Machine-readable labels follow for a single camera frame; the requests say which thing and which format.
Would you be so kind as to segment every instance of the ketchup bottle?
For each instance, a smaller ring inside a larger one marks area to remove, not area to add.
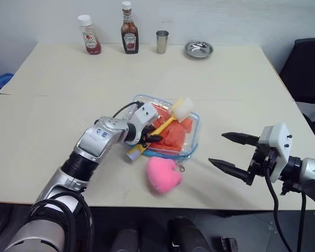
[[[80,15],[78,16],[78,21],[83,32],[86,51],[92,55],[100,54],[101,46],[92,26],[91,17],[89,15]]]
[[[121,38],[125,53],[137,54],[139,51],[138,29],[133,22],[131,2],[122,2],[124,23],[121,27]]]

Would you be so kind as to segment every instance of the pink heart plush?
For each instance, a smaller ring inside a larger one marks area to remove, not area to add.
[[[147,176],[159,193],[166,193],[182,181],[181,173],[175,169],[174,160],[154,156],[148,160]]]

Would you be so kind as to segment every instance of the stainless steel plate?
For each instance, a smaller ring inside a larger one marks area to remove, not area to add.
[[[208,57],[214,48],[207,42],[194,40],[187,43],[184,47],[184,52],[191,58],[204,59]]]

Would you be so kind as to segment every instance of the black cable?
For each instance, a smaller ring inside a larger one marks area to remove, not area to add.
[[[279,224],[279,218],[278,218],[279,201],[278,201],[277,195],[275,194],[275,191],[274,191],[273,186],[272,186],[272,182],[271,182],[269,177],[270,177],[269,169],[266,169],[265,180],[266,180],[266,184],[267,184],[267,187],[269,189],[269,192],[271,193],[273,201],[274,201],[274,208],[273,208],[274,222],[275,222],[275,225],[277,226],[278,233],[279,233],[281,240],[284,243],[285,247],[287,248],[287,250],[289,252],[293,252],[291,250],[291,248],[289,247],[288,242],[286,241],[286,238],[283,235],[283,232],[282,232],[280,224]]]
[[[300,224],[299,224],[299,236],[298,236],[298,249],[297,252],[301,252],[302,248],[302,237],[303,237],[303,226],[305,224],[305,214],[306,214],[306,194],[302,191],[302,204],[301,204],[301,213],[300,213]]]
[[[76,224],[75,224],[75,218],[73,213],[70,211],[70,209],[61,201],[53,200],[53,199],[44,199],[42,201],[39,201],[35,203],[33,206],[30,207],[30,217],[33,216],[36,212],[38,212],[40,209],[43,209],[45,205],[54,205],[57,206],[59,209],[62,210],[64,215],[66,216],[66,219],[68,221],[68,242],[67,242],[67,250],[69,252],[75,252],[76,251]]]
[[[133,101],[133,102],[130,102],[128,103],[126,106],[122,107],[121,109],[119,109],[112,117],[115,118],[121,111],[123,111],[125,108],[128,108],[129,106],[133,105],[133,104],[136,104],[138,105],[138,107],[140,105],[142,105],[142,102],[141,101]]]
[[[58,193],[55,196],[51,197],[51,198],[59,198],[62,196],[70,196],[75,198],[83,207],[84,210],[84,214],[86,216],[86,220],[87,220],[87,227],[88,227],[88,233],[87,233],[87,237],[88,237],[88,243],[87,243],[87,252],[92,252],[93,251],[93,241],[95,238],[95,224],[93,222],[93,218],[92,218],[92,213],[91,213],[91,209],[88,206],[88,204],[85,202],[84,198],[79,195],[78,193],[74,193],[74,192],[62,192],[62,193]]]

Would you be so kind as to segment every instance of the stainless steel cup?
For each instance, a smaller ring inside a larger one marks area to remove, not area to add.
[[[158,30],[156,32],[156,51],[158,54],[166,52],[168,35],[169,32],[166,30]]]

